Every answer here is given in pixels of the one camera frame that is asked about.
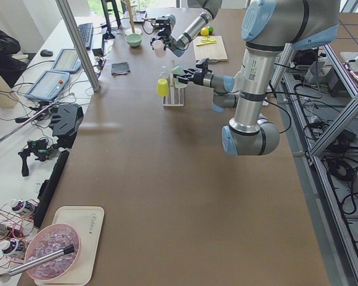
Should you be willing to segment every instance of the keyboard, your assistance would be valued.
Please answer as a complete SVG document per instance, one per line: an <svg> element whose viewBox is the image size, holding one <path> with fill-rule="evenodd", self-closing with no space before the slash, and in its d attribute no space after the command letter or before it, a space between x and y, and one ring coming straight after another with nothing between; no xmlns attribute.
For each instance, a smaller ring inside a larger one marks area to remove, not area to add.
<svg viewBox="0 0 358 286"><path fill-rule="evenodd" d="M93 23L78 25L78 31L87 50L91 48L91 39L93 38Z"/></svg>

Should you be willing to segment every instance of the person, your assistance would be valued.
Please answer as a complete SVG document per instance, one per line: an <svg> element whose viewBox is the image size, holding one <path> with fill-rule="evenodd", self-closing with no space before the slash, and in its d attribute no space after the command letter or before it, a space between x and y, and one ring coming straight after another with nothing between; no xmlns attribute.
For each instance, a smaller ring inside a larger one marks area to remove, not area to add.
<svg viewBox="0 0 358 286"><path fill-rule="evenodd" d="M0 75L11 88L27 66L12 57L19 51L19 42L0 30Z"/></svg>

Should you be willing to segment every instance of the white desk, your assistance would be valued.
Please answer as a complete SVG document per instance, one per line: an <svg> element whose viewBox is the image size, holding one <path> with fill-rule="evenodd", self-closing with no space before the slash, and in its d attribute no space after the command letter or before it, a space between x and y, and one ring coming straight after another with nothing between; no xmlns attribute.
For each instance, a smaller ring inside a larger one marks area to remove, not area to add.
<svg viewBox="0 0 358 286"><path fill-rule="evenodd" d="M98 24L103 21L103 19L78 17L76 18L76 21L77 24L93 22L94 27L97 27ZM39 53L37 53L29 66L45 60L55 60L58 52L62 48L73 48L73 44L66 30L65 24L63 21L60 21L60 23L57 25L57 27L54 29L52 34L40 49L50 49L54 52L54 55L52 57L41 57ZM94 64L95 59L91 51L89 52L89 56L92 60L92 63ZM51 68L52 64L52 62L48 62L31 67L23 73L23 77L19 78L17 83L36 82L38 77L45 70L49 70ZM80 69L77 74L71 75L70 82L61 93L63 96L69 93L69 85L75 80L77 80L77 82L87 80L83 69ZM14 90L19 92L27 92L30 87L30 85L23 85L20 86L20 88L17 86L14 88ZM75 96L65 97L63 101L75 102L81 105L85 113L93 95L90 83L86 81L74 84L70 89L70 92L73 92ZM31 100L26 99L22 94L19 94L18 97L24 105L34 106L34 103ZM14 119L16 117L25 116L26 112L29 111L30 109L27 108L25 110L23 106L18 103L13 109L0 108L0 117L3 119ZM38 124L43 127L47 127L49 122L50 120L44 120L43 122L38 122ZM0 138L11 132L17 126L18 125L14 121L0 120ZM22 177L21 175L22 161L20 156L17 154L26 145L27 140L36 140L45 135L51 137L52 130L50 128L45 128L41 131L36 126L28 124L0 143L0 207L2 207L4 204L7 204L12 198L24 200L35 199L38 195L41 184L44 182L44 180L49 179L52 169L56 163L58 154L45 162L35 161L35 156L31 154L31 156L27 158L29 167L28 177ZM13 277L9 283L7 283L7 285L16 285L19 277L20 275Z"/></svg>

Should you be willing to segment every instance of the sleeve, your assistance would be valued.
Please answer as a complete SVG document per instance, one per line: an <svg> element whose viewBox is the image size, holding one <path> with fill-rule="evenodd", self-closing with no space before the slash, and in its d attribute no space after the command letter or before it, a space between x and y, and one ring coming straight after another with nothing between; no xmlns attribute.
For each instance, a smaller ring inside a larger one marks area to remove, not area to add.
<svg viewBox="0 0 358 286"><path fill-rule="evenodd" d="M0 50L6 54L16 54L20 51L19 42L0 30Z"/></svg>

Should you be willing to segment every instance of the white bottle cap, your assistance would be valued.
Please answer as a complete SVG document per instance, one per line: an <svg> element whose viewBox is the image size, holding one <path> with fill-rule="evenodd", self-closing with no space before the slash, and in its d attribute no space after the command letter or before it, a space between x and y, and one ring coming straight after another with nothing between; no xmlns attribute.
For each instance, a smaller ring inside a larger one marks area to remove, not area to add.
<svg viewBox="0 0 358 286"><path fill-rule="evenodd" d="M11 204L11 207L15 207L15 206L17 206L17 204L18 204L18 200L16 200L15 198L13 198L13 199L11 200L10 204Z"/></svg>
<svg viewBox="0 0 358 286"><path fill-rule="evenodd" d="M166 55L166 51L164 50L165 44L162 41L153 42L153 49L155 55L158 58L163 58Z"/></svg>
<svg viewBox="0 0 358 286"><path fill-rule="evenodd" d="M0 249L5 250L9 246L11 246L11 243L8 240L4 240L0 243Z"/></svg>

